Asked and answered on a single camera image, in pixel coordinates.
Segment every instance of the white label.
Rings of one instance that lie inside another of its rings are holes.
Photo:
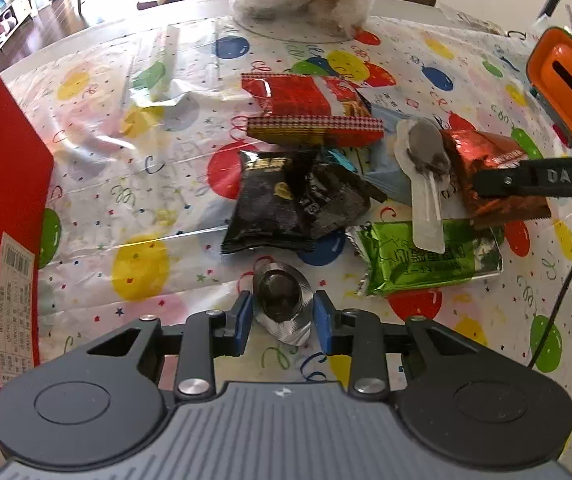
[[[3,233],[0,248],[0,387],[35,367],[32,272],[35,255]]]

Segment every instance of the red snack wrapper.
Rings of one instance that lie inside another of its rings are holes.
[[[274,144],[361,147],[383,137],[383,121],[346,81],[331,76],[243,73],[242,88],[263,110],[247,133]]]
[[[528,155],[510,137],[475,130],[442,130],[444,147],[462,186],[464,205],[478,228],[493,227],[515,220],[549,218],[543,196],[479,198],[473,189],[473,175],[480,170],[512,168]]]

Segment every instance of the silver foil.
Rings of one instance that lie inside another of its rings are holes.
[[[289,319],[277,321],[266,310],[267,300],[261,294],[262,284],[275,274],[290,275],[299,285],[299,299]],[[292,266],[274,262],[266,264],[253,275],[253,314],[255,319],[275,338],[288,345],[303,345],[310,336],[313,290],[301,272]]]

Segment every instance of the red box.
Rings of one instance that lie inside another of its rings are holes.
[[[0,386],[38,364],[37,267],[53,164],[0,77]]]

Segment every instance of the green snack wrapper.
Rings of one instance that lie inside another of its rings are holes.
[[[412,222],[377,222],[350,227],[346,232],[369,265],[359,288],[369,296],[455,285],[502,272],[502,256],[493,232],[476,230],[468,220],[444,221],[444,254],[415,247]]]

